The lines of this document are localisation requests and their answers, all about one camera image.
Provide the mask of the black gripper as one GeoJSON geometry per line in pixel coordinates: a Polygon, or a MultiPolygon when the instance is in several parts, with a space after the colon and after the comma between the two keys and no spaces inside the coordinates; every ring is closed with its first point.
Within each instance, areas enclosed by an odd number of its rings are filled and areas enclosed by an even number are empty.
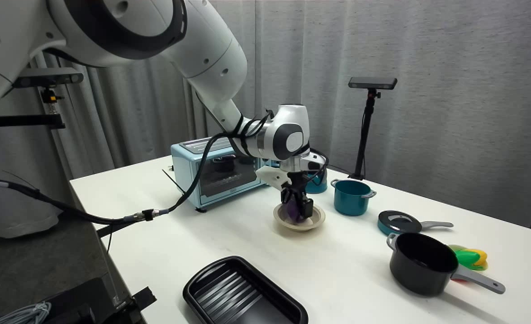
{"type": "Polygon", "coordinates": [[[284,209],[291,209],[293,204],[300,205],[302,220],[313,214],[313,200],[306,195],[308,175],[290,173],[291,184],[281,189],[281,204],[284,209]]]}

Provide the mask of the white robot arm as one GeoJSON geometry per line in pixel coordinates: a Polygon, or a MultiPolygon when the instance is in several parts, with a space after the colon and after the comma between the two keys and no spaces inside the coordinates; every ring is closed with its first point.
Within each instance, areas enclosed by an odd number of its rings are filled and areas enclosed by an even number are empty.
{"type": "Polygon", "coordinates": [[[282,105],[263,119],[239,112],[246,56],[210,0],[0,0],[0,99],[43,51],[88,67],[165,56],[239,153],[277,164],[257,177],[281,191],[288,216],[311,216],[306,175],[324,157],[309,148],[308,110],[282,105]]]}

